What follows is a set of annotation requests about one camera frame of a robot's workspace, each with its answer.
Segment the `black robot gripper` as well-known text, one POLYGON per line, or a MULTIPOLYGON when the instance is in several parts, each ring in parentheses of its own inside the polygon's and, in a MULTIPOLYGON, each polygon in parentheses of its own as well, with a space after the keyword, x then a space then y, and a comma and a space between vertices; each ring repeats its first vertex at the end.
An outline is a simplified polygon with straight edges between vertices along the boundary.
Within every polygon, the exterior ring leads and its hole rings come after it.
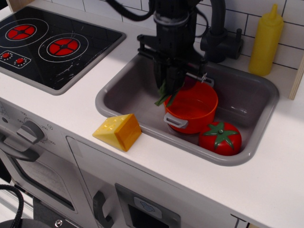
POLYGON ((199 79, 205 76, 206 61, 193 47, 197 14, 180 21, 168 21, 154 15, 156 36, 139 35, 141 55, 153 59, 156 85, 164 85, 167 93, 175 93, 184 84, 186 74, 199 79))

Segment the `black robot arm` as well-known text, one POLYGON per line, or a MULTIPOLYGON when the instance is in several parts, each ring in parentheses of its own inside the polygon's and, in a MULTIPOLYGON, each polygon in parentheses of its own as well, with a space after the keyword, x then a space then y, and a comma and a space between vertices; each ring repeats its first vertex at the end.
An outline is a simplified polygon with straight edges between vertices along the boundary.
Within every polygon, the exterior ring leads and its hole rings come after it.
POLYGON ((157 87, 169 95, 180 89, 186 73, 202 77, 206 61, 194 49, 197 0, 157 0, 156 36, 139 35, 139 53, 154 63, 157 87))

